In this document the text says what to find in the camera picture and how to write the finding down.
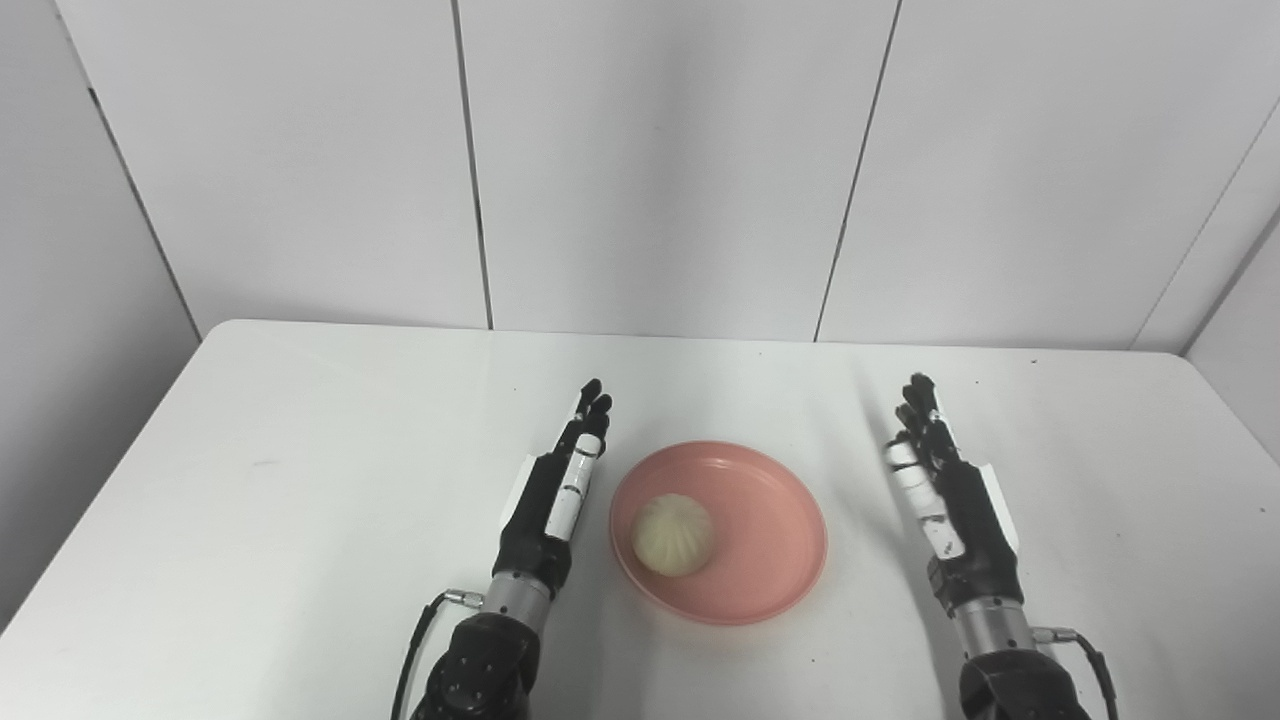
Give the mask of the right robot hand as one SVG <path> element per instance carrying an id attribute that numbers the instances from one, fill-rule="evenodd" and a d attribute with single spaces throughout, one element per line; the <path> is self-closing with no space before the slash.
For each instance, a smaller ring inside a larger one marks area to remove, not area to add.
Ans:
<path id="1" fill-rule="evenodd" d="M 933 379 L 911 374 L 895 416 L 902 427 L 884 446 L 884 461 L 933 551 L 934 598 L 948 614 L 982 598 L 1024 603 L 1018 555 L 980 469 L 956 446 Z"/>

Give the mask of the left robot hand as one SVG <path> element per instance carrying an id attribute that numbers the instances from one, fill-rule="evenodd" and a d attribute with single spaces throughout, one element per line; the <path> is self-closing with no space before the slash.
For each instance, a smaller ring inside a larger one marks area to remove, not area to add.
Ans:
<path id="1" fill-rule="evenodd" d="M 605 452 L 613 400 L 598 378 L 580 391 L 554 447 L 535 457 L 515 510 L 506 521 L 493 566 L 535 580 L 552 598 L 572 568 L 571 539 L 591 486 L 594 466 Z"/>

